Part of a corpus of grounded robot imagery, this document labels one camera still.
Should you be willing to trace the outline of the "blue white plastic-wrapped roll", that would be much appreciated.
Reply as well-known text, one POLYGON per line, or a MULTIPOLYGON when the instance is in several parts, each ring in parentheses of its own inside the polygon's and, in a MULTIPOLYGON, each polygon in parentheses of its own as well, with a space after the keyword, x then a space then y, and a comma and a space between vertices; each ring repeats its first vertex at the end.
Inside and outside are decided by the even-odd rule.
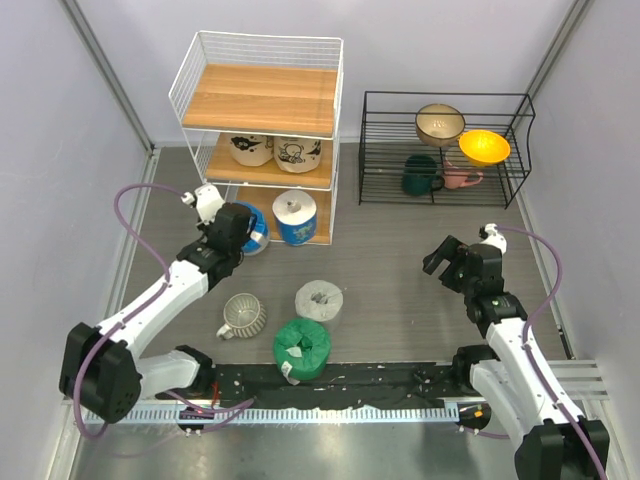
POLYGON ((247 231, 243 236, 242 252, 245 256, 258 255, 268 246, 271 239, 266 217, 251 203, 234 202, 234 205, 242 205, 251 212, 247 231))

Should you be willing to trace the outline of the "white roll blue wrapper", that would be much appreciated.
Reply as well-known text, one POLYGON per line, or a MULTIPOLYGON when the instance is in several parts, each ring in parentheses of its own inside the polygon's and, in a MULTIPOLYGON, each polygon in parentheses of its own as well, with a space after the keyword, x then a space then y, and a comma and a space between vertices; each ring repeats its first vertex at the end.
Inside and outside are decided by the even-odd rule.
POLYGON ((303 190, 287 190, 272 203, 272 212, 282 240, 292 246, 308 243, 317 230, 317 205, 303 190))

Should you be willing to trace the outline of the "brown paper roll with cartoon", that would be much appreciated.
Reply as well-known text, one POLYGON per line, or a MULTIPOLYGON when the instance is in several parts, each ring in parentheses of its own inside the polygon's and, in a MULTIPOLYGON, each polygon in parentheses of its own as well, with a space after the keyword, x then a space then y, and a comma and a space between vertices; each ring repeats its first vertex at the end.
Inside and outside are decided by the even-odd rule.
POLYGON ((316 169, 321 160, 322 141, 303 137, 274 138, 274 159, 285 172, 302 174, 316 169))

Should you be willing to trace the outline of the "grey paper towel roll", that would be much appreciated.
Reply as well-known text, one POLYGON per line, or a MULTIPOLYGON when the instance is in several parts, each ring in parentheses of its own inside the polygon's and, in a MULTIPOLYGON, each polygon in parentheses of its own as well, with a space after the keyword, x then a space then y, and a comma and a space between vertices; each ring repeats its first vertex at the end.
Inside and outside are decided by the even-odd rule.
POLYGON ((312 320, 331 332, 340 323, 344 295, 330 282, 312 280, 296 292, 294 305, 299 317, 312 320))

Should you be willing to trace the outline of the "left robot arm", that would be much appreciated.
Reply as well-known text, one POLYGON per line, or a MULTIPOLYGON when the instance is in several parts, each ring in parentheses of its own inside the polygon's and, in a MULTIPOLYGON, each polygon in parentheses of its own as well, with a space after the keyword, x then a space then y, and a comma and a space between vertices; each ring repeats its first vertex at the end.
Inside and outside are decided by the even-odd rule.
POLYGON ((204 353, 181 345, 164 355, 141 355, 179 313, 231 276, 254 226, 247 206, 223 204, 202 226, 202 237, 137 299, 94 327, 80 323, 69 332, 59 388, 72 400, 75 417, 88 410, 114 424, 141 399, 168 391, 200 399, 211 391, 215 367, 204 353))

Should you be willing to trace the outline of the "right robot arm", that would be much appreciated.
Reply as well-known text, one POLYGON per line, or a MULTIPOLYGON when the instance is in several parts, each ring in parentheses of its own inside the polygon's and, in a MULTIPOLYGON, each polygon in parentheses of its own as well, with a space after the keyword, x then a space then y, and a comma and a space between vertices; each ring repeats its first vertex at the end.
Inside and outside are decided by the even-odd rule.
POLYGON ((514 447, 520 479, 604 479, 610 436, 561 386, 532 332, 520 300, 502 275, 506 239, 493 224, 480 242, 447 236, 423 259, 433 274, 446 262, 441 284, 464 297, 482 345, 459 348, 451 380, 465 395, 479 393, 514 447))

